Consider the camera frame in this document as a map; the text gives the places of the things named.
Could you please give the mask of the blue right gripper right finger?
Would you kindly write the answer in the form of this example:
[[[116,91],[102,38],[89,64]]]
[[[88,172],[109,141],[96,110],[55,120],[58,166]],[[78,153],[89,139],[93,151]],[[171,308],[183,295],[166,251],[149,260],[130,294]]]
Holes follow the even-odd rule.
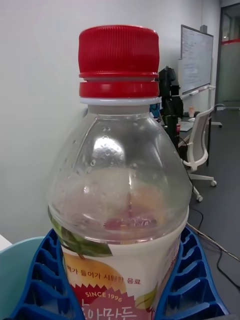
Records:
[[[228,309],[215,287],[198,237],[185,227],[177,260],[163,290],[156,320],[207,320],[226,316]]]

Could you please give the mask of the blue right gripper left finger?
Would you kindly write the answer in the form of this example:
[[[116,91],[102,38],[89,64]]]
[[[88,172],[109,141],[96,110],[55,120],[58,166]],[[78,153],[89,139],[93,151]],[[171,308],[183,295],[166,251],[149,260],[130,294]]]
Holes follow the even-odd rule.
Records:
[[[63,253],[51,229],[30,264],[25,285],[11,320],[80,320],[82,309],[67,280]]]

